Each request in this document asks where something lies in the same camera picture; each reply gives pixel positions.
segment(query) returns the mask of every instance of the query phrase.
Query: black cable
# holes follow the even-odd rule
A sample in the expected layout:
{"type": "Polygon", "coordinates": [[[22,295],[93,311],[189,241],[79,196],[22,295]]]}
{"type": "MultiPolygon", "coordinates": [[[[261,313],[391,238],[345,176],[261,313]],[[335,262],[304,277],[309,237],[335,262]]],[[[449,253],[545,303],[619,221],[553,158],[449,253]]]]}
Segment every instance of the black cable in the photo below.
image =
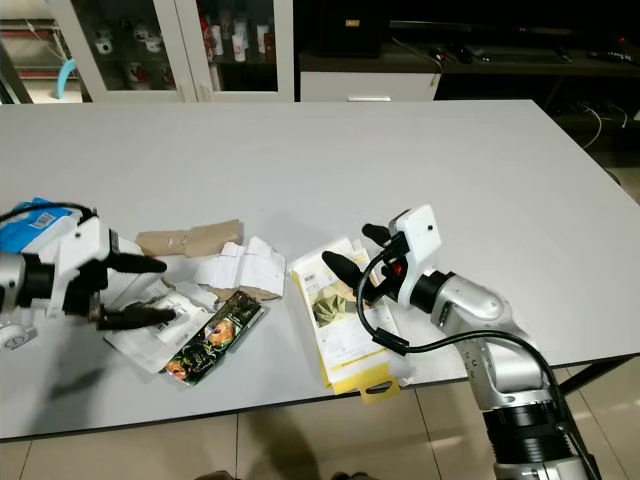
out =
{"type": "MultiPolygon", "coordinates": [[[[358,312],[358,318],[360,319],[360,323],[364,329],[372,336],[374,339],[378,336],[376,330],[371,326],[371,324],[367,321],[367,318],[364,314],[364,301],[363,301],[363,292],[364,287],[367,283],[367,279],[373,272],[375,266],[381,261],[385,260],[385,252],[381,252],[376,255],[369,265],[364,269],[362,277],[358,281],[358,285],[356,288],[356,310],[358,312]]],[[[468,340],[476,340],[479,338],[500,338],[503,340],[510,341],[522,347],[538,364],[540,369],[544,372],[547,377],[547,381],[549,382],[551,398],[553,402],[556,404],[558,408],[560,419],[564,421],[567,425],[565,433],[573,443],[576,452],[580,456],[582,463],[587,470],[587,475],[591,480],[600,480],[600,476],[597,474],[595,467],[591,464],[591,460],[587,454],[587,448],[584,444],[582,436],[580,435],[580,431],[578,430],[578,426],[573,419],[573,415],[571,414],[571,410],[567,405],[567,401],[560,390],[560,386],[556,381],[556,378],[553,374],[553,370],[551,366],[547,363],[546,359],[542,356],[542,354],[535,348],[533,345],[528,343],[526,340],[513,335],[507,332],[501,332],[499,330],[475,330],[471,332],[460,333],[458,335],[452,335],[450,337],[445,338],[444,340],[439,340],[437,342],[428,343],[425,345],[420,345],[417,347],[407,346],[405,347],[405,353],[426,353],[431,352],[433,350],[437,350],[442,347],[446,347],[449,345],[453,345],[454,343],[464,342],[468,340]]]]}
{"type": "Polygon", "coordinates": [[[430,86],[433,87],[436,84],[437,75],[442,75],[444,73],[444,62],[441,62],[437,58],[433,58],[428,53],[423,53],[419,48],[415,48],[415,47],[412,47],[411,45],[409,45],[408,43],[401,42],[400,40],[398,40],[395,37],[391,37],[391,40],[393,41],[393,43],[395,43],[396,45],[404,48],[405,50],[408,50],[409,52],[413,53],[415,56],[420,57],[420,58],[424,58],[425,60],[431,60],[433,63],[435,63],[438,66],[438,70],[436,71],[436,75],[434,75],[433,78],[431,79],[431,85],[430,86]]]}
{"type": "Polygon", "coordinates": [[[48,208],[71,208],[73,210],[80,210],[83,217],[91,217],[94,215],[93,211],[89,207],[80,205],[78,203],[70,202],[51,202],[51,203],[34,203],[27,205],[26,207],[15,208],[10,212],[0,215],[0,223],[9,220],[10,218],[17,217],[23,213],[32,212],[34,210],[46,210],[48,208]]]}

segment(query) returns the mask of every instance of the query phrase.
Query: white paper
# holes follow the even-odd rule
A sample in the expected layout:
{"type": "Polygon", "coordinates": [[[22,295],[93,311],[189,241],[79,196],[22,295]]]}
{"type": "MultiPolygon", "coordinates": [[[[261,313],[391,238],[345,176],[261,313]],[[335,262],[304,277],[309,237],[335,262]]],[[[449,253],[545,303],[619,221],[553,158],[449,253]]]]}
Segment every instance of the white paper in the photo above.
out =
{"type": "Polygon", "coordinates": [[[105,340],[149,373],[157,373],[211,319],[213,313],[169,292],[152,304],[172,308],[178,316],[152,327],[109,332],[105,340]]]}
{"type": "Polygon", "coordinates": [[[285,267],[282,255],[252,237],[246,247],[227,242],[219,255],[200,264],[193,281],[212,288],[259,288],[282,296],[285,267]]]}
{"type": "Polygon", "coordinates": [[[203,307],[210,312],[217,310],[216,303],[218,296],[213,292],[205,290],[200,285],[191,282],[180,282],[176,283],[174,287],[176,292],[187,297],[194,305],[203,307]]]}

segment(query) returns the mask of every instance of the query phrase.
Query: white cabinet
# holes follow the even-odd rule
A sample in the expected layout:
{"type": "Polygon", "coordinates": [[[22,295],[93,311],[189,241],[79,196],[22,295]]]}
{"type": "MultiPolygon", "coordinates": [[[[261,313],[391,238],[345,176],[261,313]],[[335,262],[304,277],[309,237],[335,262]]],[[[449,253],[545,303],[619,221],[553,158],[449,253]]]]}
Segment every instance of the white cabinet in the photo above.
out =
{"type": "Polygon", "coordinates": [[[94,102],[293,101],[293,0],[49,2],[94,102]]]}
{"type": "Polygon", "coordinates": [[[303,102],[432,101],[440,75],[434,73],[302,72],[303,102]]]}

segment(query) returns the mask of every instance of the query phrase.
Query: glass cabinet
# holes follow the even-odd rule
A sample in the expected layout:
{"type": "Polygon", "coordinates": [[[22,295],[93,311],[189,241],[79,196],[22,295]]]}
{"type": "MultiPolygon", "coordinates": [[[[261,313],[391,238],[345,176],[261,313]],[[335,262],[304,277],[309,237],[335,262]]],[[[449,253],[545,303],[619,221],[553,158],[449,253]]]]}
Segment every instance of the glass cabinet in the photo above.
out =
{"type": "Polygon", "coordinates": [[[198,100],[293,101],[292,0],[176,6],[198,100]]]}
{"type": "Polygon", "coordinates": [[[49,0],[96,102],[293,101],[293,0],[49,0]]]}

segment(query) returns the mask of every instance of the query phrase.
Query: cable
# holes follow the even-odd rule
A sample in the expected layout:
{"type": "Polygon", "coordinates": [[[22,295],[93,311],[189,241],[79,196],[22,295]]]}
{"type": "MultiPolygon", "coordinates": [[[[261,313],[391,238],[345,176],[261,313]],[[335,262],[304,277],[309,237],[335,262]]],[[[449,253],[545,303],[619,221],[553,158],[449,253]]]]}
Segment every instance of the cable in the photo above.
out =
{"type": "MultiPolygon", "coordinates": [[[[371,272],[373,271],[373,269],[378,263],[385,260],[385,257],[386,257],[386,254],[383,251],[378,255],[376,255],[373,258],[373,260],[371,260],[371,262],[369,262],[369,265],[367,265],[367,267],[364,269],[362,277],[358,281],[358,285],[356,288],[356,310],[358,312],[358,318],[360,319],[360,323],[362,323],[362,326],[364,327],[364,329],[372,337],[374,337],[374,340],[378,338],[379,333],[376,330],[374,330],[371,324],[367,321],[367,318],[364,314],[363,293],[364,293],[365,285],[367,283],[367,279],[371,275],[371,272]]],[[[561,421],[564,421],[568,426],[568,428],[566,428],[565,430],[565,433],[571,440],[571,443],[574,445],[576,452],[580,456],[588,477],[591,480],[600,480],[600,476],[597,474],[596,468],[591,464],[591,459],[587,454],[587,448],[584,444],[582,436],[580,435],[578,426],[576,425],[575,420],[573,419],[573,415],[571,414],[571,410],[569,409],[567,401],[560,390],[560,386],[558,385],[558,382],[556,381],[556,378],[553,374],[553,370],[551,369],[551,366],[547,363],[546,359],[542,356],[542,354],[530,343],[528,343],[526,340],[523,340],[522,338],[516,335],[513,335],[511,333],[501,332],[499,330],[475,330],[471,332],[460,333],[458,335],[452,335],[450,337],[445,338],[444,340],[439,340],[437,342],[428,343],[428,344],[420,345],[417,347],[411,347],[407,344],[407,346],[404,347],[404,350],[405,350],[404,353],[426,353],[426,352],[431,352],[433,350],[437,350],[442,347],[453,345],[458,342],[475,340],[479,338],[499,338],[502,340],[507,340],[512,343],[515,343],[516,345],[519,345],[527,353],[529,353],[529,355],[531,355],[531,357],[535,360],[535,362],[538,364],[542,372],[547,377],[547,381],[549,382],[551,398],[555,403],[556,407],[558,408],[561,421]]]]}
{"type": "Polygon", "coordinates": [[[83,217],[92,217],[94,215],[93,210],[84,205],[70,202],[51,202],[51,203],[34,203],[27,205],[26,207],[15,208],[10,212],[0,215],[0,223],[6,222],[10,218],[17,217],[23,213],[32,212],[34,210],[46,210],[47,208],[71,208],[73,210],[80,210],[83,217]]]}
{"type": "MultiPolygon", "coordinates": [[[[420,58],[424,58],[426,60],[431,60],[433,63],[435,63],[438,66],[438,71],[436,72],[438,75],[441,75],[444,71],[444,65],[439,61],[436,60],[435,58],[433,58],[431,55],[427,55],[424,52],[421,52],[419,49],[412,47],[411,45],[401,42],[400,40],[398,40],[396,37],[391,37],[391,40],[393,41],[393,43],[395,43],[396,45],[404,48],[405,50],[410,51],[411,53],[413,53],[414,55],[416,55],[417,57],[420,58]]],[[[436,83],[436,77],[434,76],[431,79],[431,86],[433,87],[436,83]]]]}
{"type": "Polygon", "coordinates": [[[593,110],[592,108],[587,107],[586,105],[584,105],[584,108],[585,108],[585,110],[586,110],[587,112],[591,113],[591,114],[592,114],[593,116],[595,116],[595,117],[596,117],[596,119],[598,120],[598,131],[596,132],[596,136],[595,136],[595,137],[593,137],[589,142],[587,142],[587,143],[586,143],[586,145],[584,145],[584,146],[582,147],[583,149],[585,149],[585,150],[586,150],[586,149],[587,149],[587,148],[589,148],[589,147],[593,144],[593,142],[595,142],[595,141],[598,139],[598,137],[600,136],[600,132],[602,132],[602,119],[600,118],[600,115],[598,115],[598,114],[596,113],[596,111],[595,111],[595,110],[593,110]]]}
{"type": "Polygon", "coordinates": [[[624,122],[622,122],[622,127],[621,128],[626,127],[627,126],[627,120],[629,120],[629,115],[627,115],[627,112],[625,112],[624,109],[620,108],[617,105],[611,105],[611,108],[615,108],[619,112],[622,112],[622,114],[624,115],[624,122]]]}
{"type": "Polygon", "coordinates": [[[44,46],[47,48],[47,50],[49,50],[52,54],[54,54],[56,56],[56,58],[58,60],[60,60],[61,62],[66,62],[67,58],[63,57],[62,55],[60,55],[59,52],[56,52],[53,48],[51,48],[49,46],[49,42],[47,40],[45,40],[44,38],[42,38],[40,35],[38,35],[38,33],[36,32],[36,29],[34,28],[33,25],[31,25],[31,22],[29,22],[29,20],[27,20],[26,18],[24,18],[24,21],[27,22],[27,28],[29,29],[29,31],[31,33],[33,33],[33,35],[40,40],[41,42],[44,42],[44,46]]]}

